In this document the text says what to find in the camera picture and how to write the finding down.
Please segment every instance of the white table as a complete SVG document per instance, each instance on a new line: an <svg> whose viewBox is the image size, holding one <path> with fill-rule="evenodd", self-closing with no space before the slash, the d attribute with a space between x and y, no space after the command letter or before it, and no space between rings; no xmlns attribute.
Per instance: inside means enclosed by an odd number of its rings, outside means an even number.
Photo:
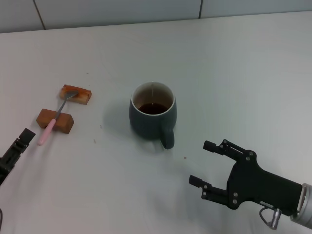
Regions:
<svg viewBox="0 0 312 234"><path fill-rule="evenodd" d="M129 125L130 95L151 80L176 95L172 150ZM35 119L64 84L92 97L66 104L70 134L38 147ZM202 149L226 138L312 184L311 87L312 12L1 34L1 154L37 133L1 185L1 234L310 233L286 216L271 231L252 202L202 200L188 178L226 188L234 161Z"/></svg>

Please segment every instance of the metal spoon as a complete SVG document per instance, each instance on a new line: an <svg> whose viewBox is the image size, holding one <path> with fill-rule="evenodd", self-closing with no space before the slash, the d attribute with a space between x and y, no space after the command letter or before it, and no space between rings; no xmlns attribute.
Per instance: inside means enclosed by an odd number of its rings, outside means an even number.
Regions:
<svg viewBox="0 0 312 234"><path fill-rule="evenodd" d="M60 112L62 111L66 101L70 98L72 98L73 96L77 95L78 94L78 91L76 90L73 90L73 91L68 91L65 95L65 100L62 104L62 106L59 108L57 114L55 115L54 119L52 119L50 121L50 123L48 124L48 126L44 129L42 135L40 136L38 142L37 142L37 145L43 145L46 140L48 139L49 135L50 135L50 132L52 131L53 129L53 126L55 125L59 115L60 115Z"/></svg>

